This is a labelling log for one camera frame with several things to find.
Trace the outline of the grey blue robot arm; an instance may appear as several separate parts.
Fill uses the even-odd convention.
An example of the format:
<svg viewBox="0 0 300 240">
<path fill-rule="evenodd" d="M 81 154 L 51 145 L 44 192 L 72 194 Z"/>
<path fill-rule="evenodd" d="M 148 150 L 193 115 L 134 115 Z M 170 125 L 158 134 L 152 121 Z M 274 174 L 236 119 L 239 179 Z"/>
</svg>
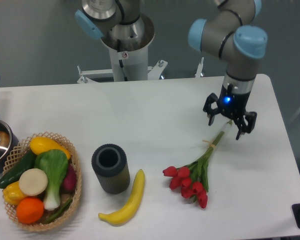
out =
<svg viewBox="0 0 300 240">
<path fill-rule="evenodd" d="M 203 111 L 212 123 L 221 114 L 232 120 L 238 135 L 249 134 L 257 114 L 246 105 L 265 56 L 267 33 L 251 22 L 260 13 L 259 0 L 217 0 L 219 14 L 213 20 L 197 19 L 187 41 L 191 48 L 226 62 L 219 95 L 210 94 Z M 79 27 L 108 48 L 116 82 L 149 80 L 148 47 L 155 30 L 140 11 L 138 0 L 84 0 L 75 12 Z"/>
</svg>

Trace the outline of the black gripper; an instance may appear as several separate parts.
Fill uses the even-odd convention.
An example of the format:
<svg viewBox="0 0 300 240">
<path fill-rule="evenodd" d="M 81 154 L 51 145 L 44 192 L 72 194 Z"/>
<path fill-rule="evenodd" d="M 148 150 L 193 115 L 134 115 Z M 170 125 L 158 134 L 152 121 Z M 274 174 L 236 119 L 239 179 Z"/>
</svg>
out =
<svg viewBox="0 0 300 240">
<path fill-rule="evenodd" d="M 232 91 L 228 93 L 228 89 L 221 87 L 219 98 L 215 93 L 211 93 L 203 106 L 203 111 L 209 118 L 208 125 L 214 123 L 215 116 L 222 114 L 223 116 L 234 120 L 238 128 L 236 140 L 244 134 L 250 134 L 255 128 L 257 113 L 254 111 L 246 111 L 246 105 L 250 96 L 250 92 L 238 94 Z"/>
</svg>

